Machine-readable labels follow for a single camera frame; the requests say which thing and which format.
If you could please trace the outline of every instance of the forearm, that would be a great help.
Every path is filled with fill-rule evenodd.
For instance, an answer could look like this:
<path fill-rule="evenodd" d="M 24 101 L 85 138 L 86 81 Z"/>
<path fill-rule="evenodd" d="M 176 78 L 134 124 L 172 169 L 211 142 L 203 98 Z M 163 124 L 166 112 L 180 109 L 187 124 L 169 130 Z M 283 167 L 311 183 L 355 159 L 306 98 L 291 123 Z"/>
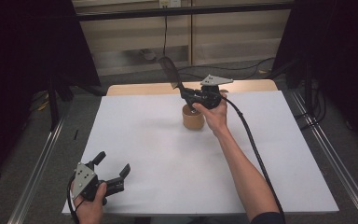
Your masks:
<path fill-rule="evenodd" d="M 219 140 L 248 218 L 252 220 L 261 213 L 279 212 L 266 180 L 243 154 L 229 129 L 224 127 L 213 133 Z"/>

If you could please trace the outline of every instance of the white tabletop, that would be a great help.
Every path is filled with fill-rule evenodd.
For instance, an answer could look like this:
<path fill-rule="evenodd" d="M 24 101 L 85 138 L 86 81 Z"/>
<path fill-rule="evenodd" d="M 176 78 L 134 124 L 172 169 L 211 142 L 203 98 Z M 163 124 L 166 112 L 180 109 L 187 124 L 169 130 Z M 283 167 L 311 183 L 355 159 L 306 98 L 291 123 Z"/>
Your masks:
<path fill-rule="evenodd" d="M 338 210 L 280 91 L 229 93 L 245 116 L 286 213 Z M 125 190 L 108 197 L 105 213 L 128 216 L 196 216 L 245 212 L 222 150 L 211 130 L 182 124 L 179 95 L 106 96 L 82 162 L 105 151 L 100 179 L 129 163 Z M 258 168 L 241 120 L 228 107 L 228 126 Z M 62 210 L 68 213 L 67 206 Z"/>

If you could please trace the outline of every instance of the human hand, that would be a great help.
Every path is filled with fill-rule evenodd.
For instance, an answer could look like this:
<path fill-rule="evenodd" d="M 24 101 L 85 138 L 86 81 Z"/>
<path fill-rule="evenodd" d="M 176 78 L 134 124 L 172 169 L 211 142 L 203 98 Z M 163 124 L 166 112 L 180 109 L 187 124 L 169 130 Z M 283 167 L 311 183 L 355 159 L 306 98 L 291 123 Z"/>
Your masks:
<path fill-rule="evenodd" d="M 220 94 L 225 98 L 227 97 L 222 92 Z M 221 100 L 218 107 L 210 110 L 199 103 L 194 103 L 193 107 L 205 116 L 206 122 L 214 135 L 217 136 L 227 128 L 227 102 L 225 100 Z"/>
<path fill-rule="evenodd" d="M 106 187 L 106 183 L 104 182 L 98 187 L 93 202 L 85 201 L 81 195 L 77 196 L 74 200 L 74 206 L 80 224 L 101 223 L 103 219 L 103 198 L 106 193 Z"/>

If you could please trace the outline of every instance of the black sleeve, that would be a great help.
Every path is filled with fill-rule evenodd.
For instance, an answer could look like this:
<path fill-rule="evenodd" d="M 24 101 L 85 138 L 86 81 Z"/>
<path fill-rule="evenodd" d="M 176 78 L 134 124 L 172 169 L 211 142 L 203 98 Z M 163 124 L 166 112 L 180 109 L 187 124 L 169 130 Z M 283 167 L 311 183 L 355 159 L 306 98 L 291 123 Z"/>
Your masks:
<path fill-rule="evenodd" d="M 267 212 L 255 217 L 251 224 L 283 224 L 283 218 L 280 213 Z"/>

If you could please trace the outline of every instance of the human arm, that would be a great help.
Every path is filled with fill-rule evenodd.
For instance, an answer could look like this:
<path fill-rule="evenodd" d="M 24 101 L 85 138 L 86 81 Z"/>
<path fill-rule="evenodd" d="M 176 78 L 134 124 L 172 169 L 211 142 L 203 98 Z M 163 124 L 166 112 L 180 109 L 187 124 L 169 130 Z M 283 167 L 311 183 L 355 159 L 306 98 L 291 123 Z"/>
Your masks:
<path fill-rule="evenodd" d="M 227 102 L 222 100 L 217 108 L 211 110 L 197 103 L 193 106 L 205 116 L 208 126 L 220 143 L 248 218 L 253 220 L 267 212 L 278 213 L 269 185 L 243 154 L 227 126 Z"/>
<path fill-rule="evenodd" d="M 100 224 L 103 219 L 103 198 L 106 193 L 106 183 L 102 183 L 95 194 L 94 201 L 85 201 L 81 195 L 74 200 L 77 217 L 80 224 Z"/>

